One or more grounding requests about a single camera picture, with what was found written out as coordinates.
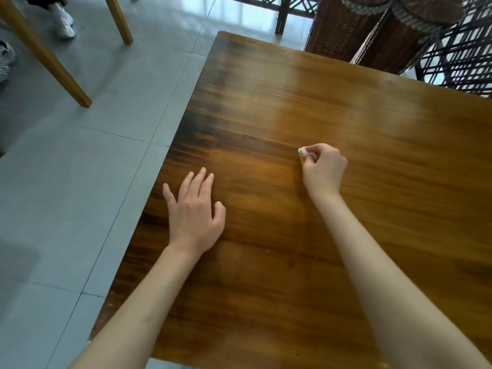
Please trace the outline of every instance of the brown wicker basket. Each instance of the brown wicker basket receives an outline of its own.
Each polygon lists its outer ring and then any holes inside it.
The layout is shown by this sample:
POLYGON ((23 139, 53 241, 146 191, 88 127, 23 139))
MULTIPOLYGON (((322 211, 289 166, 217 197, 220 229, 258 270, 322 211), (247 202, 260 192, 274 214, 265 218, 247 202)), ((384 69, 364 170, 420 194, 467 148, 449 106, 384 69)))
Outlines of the brown wicker basket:
POLYGON ((399 75, 463 16, 462 0, 393 0, 355 63, 399 75))
POLYGON ((320 0, 304 51, 349 62, 391 0, 320 0))

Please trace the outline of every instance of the dark wood stain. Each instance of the dark wood stain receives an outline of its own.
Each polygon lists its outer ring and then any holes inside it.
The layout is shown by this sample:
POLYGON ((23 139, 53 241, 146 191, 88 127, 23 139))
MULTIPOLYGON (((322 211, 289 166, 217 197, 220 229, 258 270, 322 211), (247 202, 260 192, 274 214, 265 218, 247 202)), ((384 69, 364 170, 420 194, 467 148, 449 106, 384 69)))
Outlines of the dark wood stain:
POLYGON ((92 336, 168 242, 161 187, 214 172, 226 227, 153 356, 202 369, 381 368, 297 148, 349 164, 341 193, 403 271, 492 359, 492 102, 219 33, 92 336))

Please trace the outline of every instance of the hand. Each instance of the hand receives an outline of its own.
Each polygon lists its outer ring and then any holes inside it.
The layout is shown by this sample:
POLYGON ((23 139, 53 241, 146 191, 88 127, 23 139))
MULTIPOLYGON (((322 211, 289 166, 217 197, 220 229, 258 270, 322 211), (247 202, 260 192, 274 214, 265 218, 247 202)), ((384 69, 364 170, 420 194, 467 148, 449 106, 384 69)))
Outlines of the hand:
POLYGON ((324 143, 306 147, 317 158, 307 155, 303 166, 303 180, 307 192, 315 204, 320 199, 339 196, 340 181, 347 159, 340 155, 340 150, 324 143))
POLYGON ((213 174, 205 178, 206 173, 205 168, 195 178, 193 172, 188 173, 181 184, 177 202, 169 185, 162 186, 169 210, 169 246, 184 247, 199 256, 213 246, 225 225, 222 203, 215 203, 212 218, 213 174))

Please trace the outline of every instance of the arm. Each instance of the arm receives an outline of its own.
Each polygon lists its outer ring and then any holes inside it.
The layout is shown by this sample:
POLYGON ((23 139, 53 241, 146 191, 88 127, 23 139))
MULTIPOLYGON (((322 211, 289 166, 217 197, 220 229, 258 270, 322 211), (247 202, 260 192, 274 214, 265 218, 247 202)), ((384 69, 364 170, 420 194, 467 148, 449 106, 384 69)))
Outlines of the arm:
POLYGON ((321 212, 381 350, 396 368, 492 366, 382 250, 339 194, 347 160, 326 144, 307 147, 304 185, 321 212))
POLYGON ((162 191, 169 209, 169 245, 135 291, 123 303, 71 369, 144 368, 162 324, 200 256, 216 242, 225 224, 225 207, 215 204, 213 174, 206 170, 181 184, 176 202, 169 186, 162 191))

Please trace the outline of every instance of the black pants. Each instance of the black pants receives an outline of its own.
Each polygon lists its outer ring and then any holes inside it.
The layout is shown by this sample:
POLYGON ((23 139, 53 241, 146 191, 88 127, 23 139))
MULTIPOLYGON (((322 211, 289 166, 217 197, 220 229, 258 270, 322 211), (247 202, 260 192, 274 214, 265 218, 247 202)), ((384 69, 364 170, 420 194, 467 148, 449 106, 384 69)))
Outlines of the black pants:
POLYGON ((54 4, 55 2, 59 2, 62 5, 65 5, 64 0, 28 0, 30 5, 40 6, 43 9, 48 10, 48 5, 54 4))

